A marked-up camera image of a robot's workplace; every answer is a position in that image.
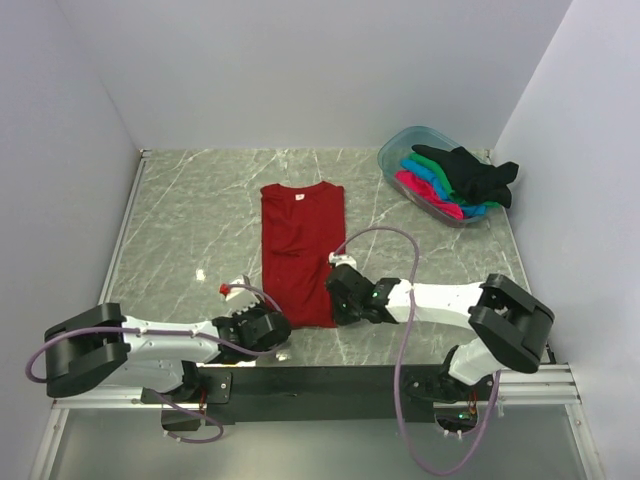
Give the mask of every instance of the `plastic container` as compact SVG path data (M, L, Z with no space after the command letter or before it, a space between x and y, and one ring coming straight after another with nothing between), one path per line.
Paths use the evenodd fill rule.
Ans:
M470 223L483 220L486 215L465 218L464 220L453 218L396 180L395 174L399 170L402 170L400 162L411 154L413 151L411 150L411 147L416 144L428 145L430 147L449 151L460 146L453 140L445 137L440 132L432 128L409 127L404 129L389 140L378 152L378 165L382 169L382 174L387 182L389 182L389 185L418 205L429 215L437 218L449 227L460 228Z

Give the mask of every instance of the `metal frame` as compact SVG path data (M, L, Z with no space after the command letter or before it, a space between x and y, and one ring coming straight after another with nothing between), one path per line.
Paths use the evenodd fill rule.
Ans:
M98 303L104 303L110 298L113 280L117 272L122 246L126 238L131 213L140 191L146 162L150 150L140 151L140 164L129 195L124 218L120 227L118 239L104 286ZM525 273L525 282L529 287ZM44 436L36 454L31 470L30 480L46 480L50 477L58 448L62 440L64 429L71 409L162 409L160 404L143 404L140 402L141 388L101 387L76 397L57 399L53 402L49 421ZM195 404L181 404L186 408L197 408ZM589 431L580 395L568 364L542 365L538 373L533 375L521 374L511 370L502 372L500 381L499 405L565 405L567 415L575 438L576 446L585 469L588 480L605 479L604 471L598 457L595 443ZM459 407L461 404L434 404L438 408Z

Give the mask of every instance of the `gray marble tabletop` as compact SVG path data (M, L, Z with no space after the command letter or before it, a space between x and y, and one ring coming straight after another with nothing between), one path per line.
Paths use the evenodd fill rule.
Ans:
M374 149L155 150L146 158L110 300L146 320L194 322L227 314L218 293L239 274L260 285L260 188L326 180L345 187L347 235L374 225L415 236L422 255L416 280L461 284L489 273L526 287L503 209L463 229L447 227L384 181ZM349 245L368 278L406 278L413 252L390 232ZM293 332L274 365L386 365L395 362L404 326L361 322ZM473 338L447 325L415 324L405 363L440 363Z

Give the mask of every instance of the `purple cable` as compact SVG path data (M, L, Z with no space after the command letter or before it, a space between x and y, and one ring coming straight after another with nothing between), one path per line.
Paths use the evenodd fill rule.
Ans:
M413 245L414 259L413 259L413 265L411 266L411 273L409 274L409 282L413 286L415 277L416 277L416 271L418 270L418 262L420 261L420 247L418 246L418 242L416 242L416 240L404 230L401 230L399 228L394 228L394 227L366 228L356 233L355 235L349 237L342 245L340 245L340 247L336 249L336 254L337 252L343 250L344 247L353 239L359 237L363 233L371 232L374 230L385 230L389 232L396 232L411 242L411 245ZM413 460L418 464L418 466L422 470L424 470L425 472L431 475L435 475L438 477L446 477L449 475L453 475L454 473L462 469L467 464L467 462L471 459L471 457L473 457L473 454L476 452L478 445L480 445L480 441L484 437L484 432L486 431L487 425L489 424L489 417L491 417L491 413L493 412L493 409L498 400L498 384L500 383L500 371L496 372L495 378L493 380L493 388L491 389L491 395L489 396L487 411L483 416L482 421L480 422L480 425L473 429L474 432L477 430L478 434L476 438L474 438L473 443L471 444L471 447L469 448L469 451L467 452L467 454L464 456L464 458L460 461L458 465L456 465L455 467L449 470L434 469L420 455L418 455L418 452L416 451L415 446L413 445L413 442L409 437L409 432L407 431L407 425L404 421L404 414L402 413L402 401L400 398L400 371L402 369L402 360L404 358L404 352L407 349L407 344L409 342L409 334L411 333L411 327L413 325L413 320L416 314L416 298L415 298L413 288L411 288L411 290L409 291L409 301L410 301L410 308L409 308L409 318L407 319L407 327L404 331L404 336L402 337L402 343L400 344L400 351L398 352L398 358L396 360L395 368L393 369L393 403L396 409L396 419L398 421L398 429L400 430L400 435L402 436L402 440L404 441L404 444L407 447L407 450L409 450L409 454L411 455L411 458L413 458Z
M279 312L282 312L282 310L280 309L280 306L266 293L264 293L262 290L260 290L259 288L255 288L252 287L250 285L243 285L243 284L239 284L239 285L233 285L233 287L239 287L239 288L244 288L246 290L251 290L259 295L262 295L264 298L266 298L267 300L269 300L271 302L271 304L273 305L273 307L278 310ZM79 328L77 330L72 330L70 332L65 332L62 333L60 335L57 335L56 337L52 338L51 340L46 341L44 344L42 344L40 346L40 348L38 348L38 350L36 350L36 352L31 355L31 357L29 357L29 360L27 360L27 364L25 366L25 375L27 376L27 378L29 380L31 380L34 383L47 383L47 379L46 378L42 378L42 377L38 377L36 375L34 375L33 373L33 365L36 363L36 360L40 357L40 355L42 355L44 352L46 352L47 350L49 350L51 347L53 347L54 345L60 343L63 340L67 340L69 338L74 338L74 337L80 337L82 335L90 335L90 334L94 334L94 333L131 333L131 334L135 334L135 335L139 335L139 334L145 334L145 335L162 335L162 336L174 336L174 337L201 337L201 338L205 338L207 340L210 340L212 342L218 343L220 345L225 345L229 348L232 348L234 350L237 350L240 353L244 353L246 355L251 355L251 356L257 356L257 357L263 357L263 356L267 356L267 355L271 355L273 352L275 352L277 350L277 348L271 349L271 350L267 350L266 352L256 352L253 350L249 350L247 348L243 348L240 347L238 345L235 345L227 340L223 340L222 338L218 338L218 337L214 337L213 335L209 335L208 333L204 333L204 332L197 332L195 335L193 335L191 333L191 331L176 331L176 330L162 330L162 329L148 329L146 330L144 333L139 329L139 328L130 328L130 327L90 327L90 328ZM189 416L192 416L194 418L198 418L198 419L204 419L212 424L214 424L215 426L217 426L220 431L218 432L217 435L211 437L211 438L205 438L202 440L194 440L194 439L189 439L189 438L183 438L180 437L178 435L176 435L173 432L167 432L167 436L174 438L176 440L179 440L181 442L184 443L210 443L210 442L215 442L216 440L220 439L220 437L222 437L223 433L224 433L224 427L222 426L222 424L214 419L211 418L207 415L204 415L202 413L196 413L196 412L192 412L191 410L188 410L186 408L183 408L177 404L175 404L174 402L172 402L171 400L169 400L167 397L165 397L164 395L153 391L153 394L156 396L156 398L158 398L158 400L160 400L163 403L166 403L167 405L169 405L170 407L183 412Z
M211 442L215 442L216 440L220 440L220 438L222 437L222 435L224 434L224 427L222 426L222 423L220 423L218 420L216 420L213 417L209 417L207 415L205 415L204 413L200 413L200 412L193 412L187 408L183 408L180 405L173 403L171 400L169 400L167 397L165 397L164 395L151 390L151 393L153 393L155 395L155 397L160 400L162 403L166 403L167 405L169 405L171 408L178 410L179 412L184 413L185 415L189 415L190 417L193 418L197 418L199 420L205 420L208 421L210 423L213 423L216 427L218 427L218 434L214 435L213 437L210 438L203 438L203 439L195 439L195 438L185 438L185 437L181 437L180 435L177 435L173 432L169 432L167 430L165 430L165 432L167 432L167 437L171 437L179 442L182 443L211 443Z

